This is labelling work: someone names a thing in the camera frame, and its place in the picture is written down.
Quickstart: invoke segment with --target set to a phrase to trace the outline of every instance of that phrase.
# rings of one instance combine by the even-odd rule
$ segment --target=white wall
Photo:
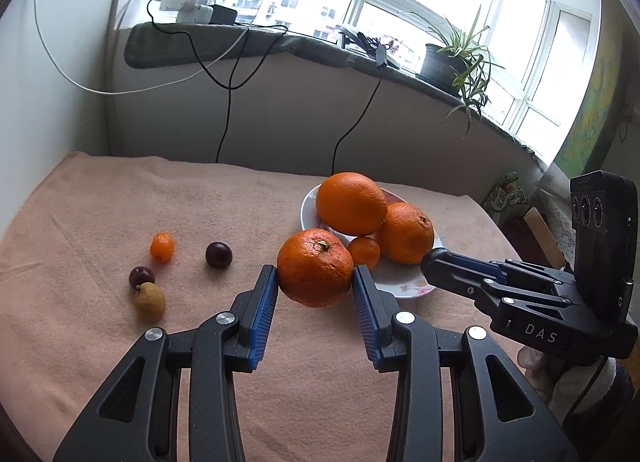
[[[184,78],[198,65],[129,68],[121,31],[114,88],[132,90]],[[260,58],[243,58],[242,81]],[[210,70],[228,81],[234,61]],[[221,162],[269,171],[329,175],[336,141],[362,113],[376,78],[291,54],[269,56],[246,86],[235,91]],[[142,94],[119,96],[110,118],[117,155],[160,155],[212,162],[226,118],[227,93],[204,73]],[[463,139],[466,116],[444,119],[449,107],[410,88],[383,81],[361,124],[338,150],[337,170],[377,181],[425,187],[481,201],[505,171],[516,170],[527,190],[542,174],[532,157],[480,121]]]
[[[38,0],[40,27],[60,66],[104,87],[111,0]],[[107,152],[104,100],[67,83],[36,34],[32,0],[0,19],[0,235],[33,188],[71,150]]]

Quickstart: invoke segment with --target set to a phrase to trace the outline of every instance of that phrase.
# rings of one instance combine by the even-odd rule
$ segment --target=spider plant
[[[466,113],[465,136],[471,128],[474,112],[482,118],[482,110],[487,103],[489,103],[486,88],[491,81],[492,67],[501,67],[492,60],[487,46],[482,46],[477,43],[479,36],[489,30],[489,26],[487,25],[476,30],[481,9],[482,6],[478,8],[476,18],[468,32],[455,28],[447,19],[445,20],[449,26],[448,28],[443,30],[437,25],[429,24],[427,31],[443,43],[443,47],[437,51],[438,54],[445,54],[452,59],[460,58],[464,61],[465,69],[462,71],[456,70],[453,66],[451,67],[455,74],[452,86],[460,89],[460,99],[462,102],[449,110],[445,117],[449,117],[456,110],[463,108]],[[412,11],[405,13],[412,14],[428,22],[419,14]]]

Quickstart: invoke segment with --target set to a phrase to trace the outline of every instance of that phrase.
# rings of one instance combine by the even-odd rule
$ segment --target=cardboard box
[[[538,210],[532,207],[524,214],[522,220],[535,237],[549,265],[554,269],[562,269],[564,267],[564,256]]]

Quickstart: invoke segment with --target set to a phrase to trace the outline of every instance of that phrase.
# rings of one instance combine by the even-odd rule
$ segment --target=potted plant
[[[491,81],[492,66],[500,67],[493,62],[487,46],[477,43],[478,36],[489,29],[489,26],[484,26],[476,31],[480,10],[481,7],[468,32],[456,29],[448,20],[449,27],[446,30],[430,25],[428,32],[436,36],[443,46],[426,45],[422,70],[418,74],[422,80],[460,97],[461,103],[453,107],[446,117],[458,109],[465,109],[466,134],[471,127],[473,113],[482,117],[482,109],[489,102],[485,91]],[[422,18],[417,13],[408,13]]]

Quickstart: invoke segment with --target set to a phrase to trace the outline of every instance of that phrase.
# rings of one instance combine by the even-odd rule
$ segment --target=plant pot
[[[460,89],[452,85],[456,78],[456,73],[462,74],[466,70],[465,60],[452,57],[445,52],[438,52],[442,49],[435,44],[427,44],[427,51],[424,55],[422,68],[418,78],[434,87],[443,90],[452,96],[459,96]]]

